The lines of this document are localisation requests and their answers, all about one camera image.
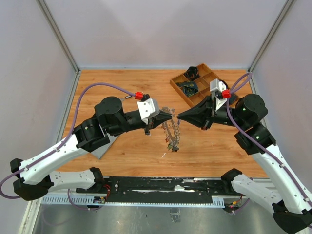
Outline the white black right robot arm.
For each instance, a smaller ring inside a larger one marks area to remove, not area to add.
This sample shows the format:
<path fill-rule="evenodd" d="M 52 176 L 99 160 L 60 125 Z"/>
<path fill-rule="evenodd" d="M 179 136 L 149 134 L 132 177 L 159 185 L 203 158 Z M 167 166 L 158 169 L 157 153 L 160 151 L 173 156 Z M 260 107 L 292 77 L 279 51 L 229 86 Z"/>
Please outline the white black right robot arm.
<path fill-rule="evenodd" d="M 217 108 L 217 101 L 217 98 L 206 96 L 177 118 L 202 130 L 209 129 L 214 123 L 236 127 L 238 133 L 234 137 L 238 145 L 261 166 L 274 186 L 273 190 L 268 189 L 240 170 L 231 169 L 221 177 L 222 192 L 246 196 L 267 210 L 288 234 L 310 234 L 312 194 L 294 174 L 270 131 L 261 124 L 268 113 L 263 99 L 248 94 L 233 108 L 228 103 Z"/>

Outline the large metal keyring disc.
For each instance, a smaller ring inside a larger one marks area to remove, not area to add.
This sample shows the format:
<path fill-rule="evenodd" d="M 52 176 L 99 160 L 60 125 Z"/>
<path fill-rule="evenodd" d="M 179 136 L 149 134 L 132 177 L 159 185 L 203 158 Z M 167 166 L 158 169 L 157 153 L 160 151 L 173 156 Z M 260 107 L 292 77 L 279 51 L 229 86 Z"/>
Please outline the large metal keyring disc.
<path fill-rule="evenodd" d="M 176 120 L 176 112 L 175 109 L 170 109 L 168 107 L 162 107 L 161 110 L 166 112 L 172 116 L 170 120 L 162 123 L 162 128 L 165 133 L 165 141 L 168 144 L 167 149 L 172 152 L 177 152 L 179 150 L 180 143 L 180 122 L 179 119 Z"/>

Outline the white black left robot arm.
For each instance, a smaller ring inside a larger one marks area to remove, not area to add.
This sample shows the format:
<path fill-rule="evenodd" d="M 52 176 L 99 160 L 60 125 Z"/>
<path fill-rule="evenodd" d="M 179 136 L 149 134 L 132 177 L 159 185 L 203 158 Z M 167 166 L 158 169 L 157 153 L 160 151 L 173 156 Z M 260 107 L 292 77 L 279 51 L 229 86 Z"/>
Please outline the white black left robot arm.
<path fill-rule="evenodd" d="M 108 183 L 99 168 L 64 173 L 57 168 L 79 156 L 106 149 L 114 137 L 123 133 L 143 129 L 149 135 L 151 129 L 172 119 L 152 98 L 137 105 L 137 110 L 124 112 L 119 98 L 106 97 L 95 106 L 94 115 L 75 127 L 68 138 L 31 159 L 13 159 L 10 166 L 17 177 L 13 183 L 15 194 L 31 201 L 64 189 L 101 193 Z"/>

